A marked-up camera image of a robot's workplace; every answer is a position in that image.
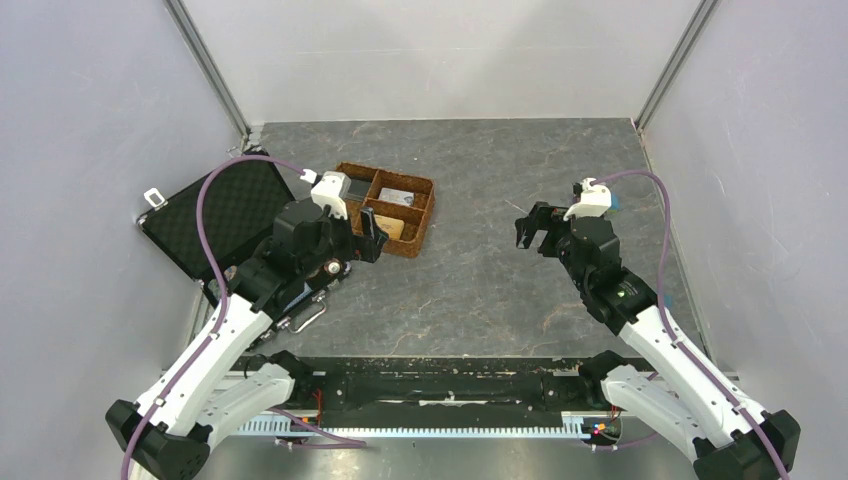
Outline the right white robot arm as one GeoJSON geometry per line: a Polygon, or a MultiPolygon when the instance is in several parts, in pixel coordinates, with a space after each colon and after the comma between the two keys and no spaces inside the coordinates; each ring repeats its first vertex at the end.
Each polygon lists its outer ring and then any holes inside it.
{"type": "Polygon", "coordinates": [[[516,220],[516,245],[565,268],[590,315],[638,352],[664,381],[658,386],[612,351],[579,369],[580,400],[607,404],[640,419],[672,443],[700,479],[785,479],[801,428],[787,411],[767,411],[707,358],[659,306],[656,292],[626,268],[620,242],[605,217],[568,217],[536,203],[516,220]]]}

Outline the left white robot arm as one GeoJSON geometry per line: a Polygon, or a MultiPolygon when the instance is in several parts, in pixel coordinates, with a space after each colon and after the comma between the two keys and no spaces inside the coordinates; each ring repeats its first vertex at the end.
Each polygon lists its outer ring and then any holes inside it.
{"type": "Polygon", "coordinates": [[[353,261],[375,262],[389,234],[373,208],[359,210],[355,233],[344,200],[311,198],[286,204],[270,235],[227,279],[205,228],[205,200],[197,201],[200,245],[219,285],[219,302],[201,332],[175,363],[134,401],[117,400],[107,423],[123,449],[119,476],[141,467],[157,479],[192,479],[212,450],[254,415],[284,402],[306,405],[313,379],[295,361],[269,360],[258,373],[224,393],[226,372],[265,333],[288,326],[294,310],[353,261]]]}

